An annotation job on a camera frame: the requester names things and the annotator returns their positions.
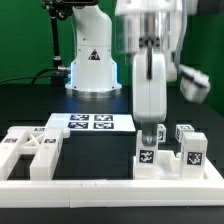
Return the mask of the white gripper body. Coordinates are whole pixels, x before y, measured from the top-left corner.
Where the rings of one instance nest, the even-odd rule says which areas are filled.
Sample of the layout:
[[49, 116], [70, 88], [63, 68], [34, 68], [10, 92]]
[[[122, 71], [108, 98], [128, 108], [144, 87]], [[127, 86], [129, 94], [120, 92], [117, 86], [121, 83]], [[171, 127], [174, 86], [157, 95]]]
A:
[[[194, 103], [202, 103], [210, 91], [209, 77], [180, 65], [180, 90]], [[166, 61], [163, 53], [138, 52], [133, 59], [133, 117], [139, 123], [160, 123], [167, 114]]]

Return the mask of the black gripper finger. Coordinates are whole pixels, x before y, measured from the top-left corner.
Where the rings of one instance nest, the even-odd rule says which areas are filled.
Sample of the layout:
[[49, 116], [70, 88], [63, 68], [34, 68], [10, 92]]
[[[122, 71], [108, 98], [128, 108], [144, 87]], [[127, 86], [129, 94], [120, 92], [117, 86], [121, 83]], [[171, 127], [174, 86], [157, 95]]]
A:
[[155, 146], [157, 143], [157, 123], [143, 122], [142, 127], [142, 143], [145, 146]]

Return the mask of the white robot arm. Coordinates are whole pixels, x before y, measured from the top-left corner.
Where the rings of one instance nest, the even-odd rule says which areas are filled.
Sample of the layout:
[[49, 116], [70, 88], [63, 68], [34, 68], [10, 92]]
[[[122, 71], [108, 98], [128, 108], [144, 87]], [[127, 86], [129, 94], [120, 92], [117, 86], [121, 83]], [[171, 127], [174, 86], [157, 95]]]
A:
[[[92, 98], [120, 90], [110, 53], [111, 20], [97, 5], [72, 8], [77, 55], [71, 63], [70, 94]], [[133, 116], [141, 124], [142, 143], [157, 143], [157, 124], [167, 113], [166, 85], [181, 79], [184, 97], [201, 103], [209, 77], [180, 62], [190, 15], [224, 11], [224, 0], [117, 0], [117, 48], [132, 56]]]

